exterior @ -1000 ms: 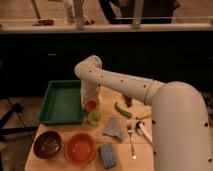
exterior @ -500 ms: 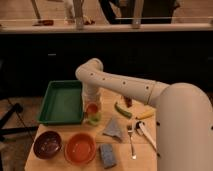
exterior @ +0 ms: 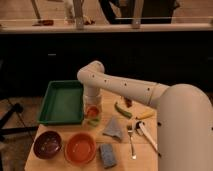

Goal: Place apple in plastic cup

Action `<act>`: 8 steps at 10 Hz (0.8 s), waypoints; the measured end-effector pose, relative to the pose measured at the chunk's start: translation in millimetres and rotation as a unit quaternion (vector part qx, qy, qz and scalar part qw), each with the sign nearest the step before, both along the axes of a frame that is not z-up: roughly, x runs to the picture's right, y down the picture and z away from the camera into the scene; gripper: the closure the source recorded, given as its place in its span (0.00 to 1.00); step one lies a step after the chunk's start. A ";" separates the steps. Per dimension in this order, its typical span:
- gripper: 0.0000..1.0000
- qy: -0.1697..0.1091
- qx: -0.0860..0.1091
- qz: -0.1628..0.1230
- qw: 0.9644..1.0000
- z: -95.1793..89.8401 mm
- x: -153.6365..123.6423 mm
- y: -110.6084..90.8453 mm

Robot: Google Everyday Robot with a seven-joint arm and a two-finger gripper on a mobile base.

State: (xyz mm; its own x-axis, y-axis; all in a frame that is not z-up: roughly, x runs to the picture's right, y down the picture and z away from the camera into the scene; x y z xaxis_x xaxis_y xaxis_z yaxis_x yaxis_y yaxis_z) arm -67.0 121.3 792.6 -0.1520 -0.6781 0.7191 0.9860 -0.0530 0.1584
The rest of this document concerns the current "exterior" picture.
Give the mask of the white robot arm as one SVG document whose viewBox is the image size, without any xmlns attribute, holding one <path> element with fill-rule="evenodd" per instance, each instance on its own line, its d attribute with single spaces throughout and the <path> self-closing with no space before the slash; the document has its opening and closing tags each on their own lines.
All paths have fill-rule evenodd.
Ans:
<svg viewBox="0 0 213 171">
<path fill-rule="evenodd" d="M 99 61 L 81 68 L 77 79 L 86 103 L 105 89 L 157 110 L 158 171 L 213 171 L 213 105 L 202 90 L 110 76 Z"/>
</svg>

